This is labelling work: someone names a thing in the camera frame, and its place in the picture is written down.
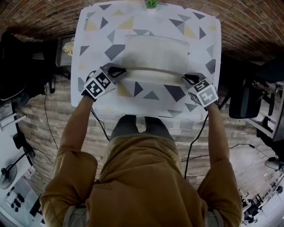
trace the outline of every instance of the jacket sleeve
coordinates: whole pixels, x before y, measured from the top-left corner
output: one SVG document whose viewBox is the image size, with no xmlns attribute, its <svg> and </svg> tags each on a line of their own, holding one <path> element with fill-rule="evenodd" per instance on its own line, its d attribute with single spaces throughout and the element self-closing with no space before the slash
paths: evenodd
<svg viewBox="0 0 284 227">
<path fill-rule="evenodd" d="M 235 174 L 229 160 L 216 163 L 208 171 L 197 190 L 208 208 L 221 214 L 226 227 L 239 226 L 242 218 L 242 203 Z"/>
<path fill-rule="evenodd" d="M 61 227 L 67 209 L 85 202 L 92 190 L 97 166 L 91 154 L 59 148 L 53 179 L 40 197 L 43 219 L 48 227 Z"/>
</svg>

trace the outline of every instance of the desk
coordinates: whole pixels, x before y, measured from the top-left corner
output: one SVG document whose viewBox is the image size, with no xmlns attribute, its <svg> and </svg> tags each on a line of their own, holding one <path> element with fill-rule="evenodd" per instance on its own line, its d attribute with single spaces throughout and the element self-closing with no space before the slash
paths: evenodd
<svg viewBox="0 0 284 227">
<path fill-rule="evenodd" d="M 150 13 L 144 1 L 113 1 L 94 4 L 81 11 L 72 56 L 72 105 L 77 106 L 80 102 L 83 85 L 91 71 L 109 62 L 129 66 L 126 60 L 129 36 L 144 35 L 149 39 L 150 36 L 162 37 L 167 42 L 172 40 L 171 43 L 174 43 L 173 40 L 175 43 L 184 42 L 186 49 L 182 51 L 186 53 L 182 60 L 185 60 L 185 67 L 178 67 L 178 73 L 200 72 L 218 87 L 221 63 L 219 20 L 178 5 L 159 3 L 156 12 Z M 175 57 L 166 52 L 170 46 L 160 47 L 159 50 L 164 53 L 153 53 L 158 55 L 159 63 L 175 61 Z M 94 109 L 197 122 L 205 119 L 207 112 L 195 105 L 184 85 L 152 83 L 145 74 L 145 71 L 140 72 L 139 81 L 125 77 L 115 90 L 97 100 Z"/>
</svg>

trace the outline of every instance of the person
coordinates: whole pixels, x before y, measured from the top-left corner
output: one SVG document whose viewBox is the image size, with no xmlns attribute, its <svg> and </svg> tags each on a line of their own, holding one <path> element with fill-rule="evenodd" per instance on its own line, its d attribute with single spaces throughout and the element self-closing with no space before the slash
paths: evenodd
<svg viewBox="0 0 284 227">
<path fill-rule="evenodd" d="M 62 134 L 53 179 L 40 197 L 48 227 L 240 225 L 242 203 L 216 104 L 208 106 L 210 170 L 196 190 L 162 121 L 145 117 L 139 133 L 132 115 L 114 128 L 95 181 L 98 162 L 81 151 L 93 103 L 84 96 Z"/>
</svg>

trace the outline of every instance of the green plant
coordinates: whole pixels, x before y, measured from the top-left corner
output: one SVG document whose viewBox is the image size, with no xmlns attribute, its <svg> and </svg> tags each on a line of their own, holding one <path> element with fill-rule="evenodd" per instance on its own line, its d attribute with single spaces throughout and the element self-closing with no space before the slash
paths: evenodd
<svg viewBox="0 0 284 227">
<path fill-rule="evenodd" d="M 146 7 L 148 9 L 154 9 L 157 7 L 157 0 L 146 0 Z"/>
</svg>

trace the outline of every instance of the fan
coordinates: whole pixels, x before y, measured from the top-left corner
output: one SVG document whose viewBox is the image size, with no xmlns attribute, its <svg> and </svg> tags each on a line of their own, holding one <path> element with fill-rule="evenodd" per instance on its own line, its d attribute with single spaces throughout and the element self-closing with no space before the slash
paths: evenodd
<svg viewBox="0 0 284 227">
<path fill-rule="evenodd" d="M 17 162 L 26 154 L 21 155 L 14 163 L 12 162 L 6 168 L 1 169 L 0 188 L 7 189 L 14 181 L 17 175 Z"/>
</svg>

